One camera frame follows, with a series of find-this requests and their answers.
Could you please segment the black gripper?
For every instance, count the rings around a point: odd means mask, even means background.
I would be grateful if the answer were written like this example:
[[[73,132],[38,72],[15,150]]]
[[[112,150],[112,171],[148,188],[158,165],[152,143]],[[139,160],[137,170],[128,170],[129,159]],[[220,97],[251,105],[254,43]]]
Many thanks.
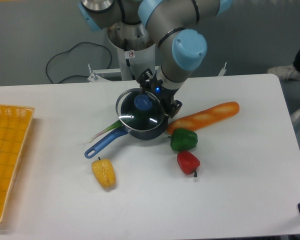
[[[181,87],[181,83],[166,78],[162,72],[153,72],[150,68],[144,70],[136,79],[143,91],[151,91],[163,105],[165,114],[173,118],[181,109],[182,102],[174,98]]]

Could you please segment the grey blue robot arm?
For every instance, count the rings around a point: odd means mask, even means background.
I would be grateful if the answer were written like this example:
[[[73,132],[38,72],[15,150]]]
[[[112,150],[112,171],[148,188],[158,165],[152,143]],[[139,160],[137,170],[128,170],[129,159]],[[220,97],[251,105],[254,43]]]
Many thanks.
[[[106,30],[125,67],[132,62],[129,52],[158,48],[163,58],[158,70],[153,64],[138,67],[131,77],[174,117],[182,106],[175,93],[207,53],[207,42],[194,26],[231,5],[230,0],[81,0],[78,8],[91,30]]]

